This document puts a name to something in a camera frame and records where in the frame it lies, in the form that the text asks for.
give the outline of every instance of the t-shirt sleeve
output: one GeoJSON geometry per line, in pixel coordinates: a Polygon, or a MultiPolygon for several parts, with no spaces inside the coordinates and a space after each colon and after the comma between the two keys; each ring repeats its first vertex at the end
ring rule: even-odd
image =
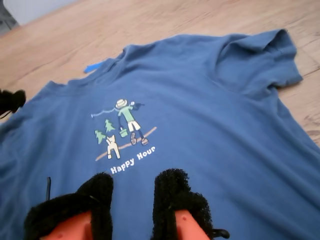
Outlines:
{"type": "Polygon", "coordinates": [[[228,90],[255,95],[302,80],[294,62],[297,49],[286,30],[229,39],[211,65],[213,80],[228,90]]]}

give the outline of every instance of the neckline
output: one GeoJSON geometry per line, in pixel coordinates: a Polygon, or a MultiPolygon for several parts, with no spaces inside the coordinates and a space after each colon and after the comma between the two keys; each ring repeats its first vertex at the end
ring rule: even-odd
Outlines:
{"type": "Polygon", "coordinates": [[[101,88],[101,85],[107,86],[115,81],[125,66],[125,55],[127,47],[116,58],[107,58],[98,67],[97,70],[84,78],[74,78],[67,84],[49,81],[45,89],[57,95],[79,95],[94,89],[101,88]]]}

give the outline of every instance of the bucket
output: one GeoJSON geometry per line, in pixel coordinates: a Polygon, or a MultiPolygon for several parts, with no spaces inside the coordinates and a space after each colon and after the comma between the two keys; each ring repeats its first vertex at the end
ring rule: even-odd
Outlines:
{"type": "Polygon", "coordinates": [[[122,138],[126,137],[128,135],[127,129],[122,129],[121,127],[121,131],[119,132],[119,134],[122,138]]]}

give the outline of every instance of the white shorts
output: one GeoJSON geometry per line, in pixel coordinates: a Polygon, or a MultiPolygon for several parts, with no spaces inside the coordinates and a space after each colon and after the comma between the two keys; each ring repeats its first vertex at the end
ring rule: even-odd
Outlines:
{"type": "Polygon", "coordinates": [[[133,121],[128,121],[128,128],[129,128],[129,132],[133,132],[134,129],[139,130],[141,127],[139,123],[137,123],[137,121],[133,120],[133,121]]]}

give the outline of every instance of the orange plastic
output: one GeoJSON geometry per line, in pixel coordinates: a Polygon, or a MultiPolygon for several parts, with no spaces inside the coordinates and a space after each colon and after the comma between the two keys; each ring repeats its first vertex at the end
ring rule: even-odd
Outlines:
{"type": "Polygon", "coordinates": [[[93,240],[91,212],[87,211],[61,222],[41,240],[93,240]]]}
{"type": "Polygon", "coordinates": [[[179,240],[210,240],[188,210],[175,211],[179,240]]]}
{"type": "MultiPolygon", "coordinates": [[[[179,240],[210,240],[188,210],[176,211],[175,221],[179,240]]],[[[93,240],[91,213],[87,211],[61,222],[41,240],[93,240]]]]}

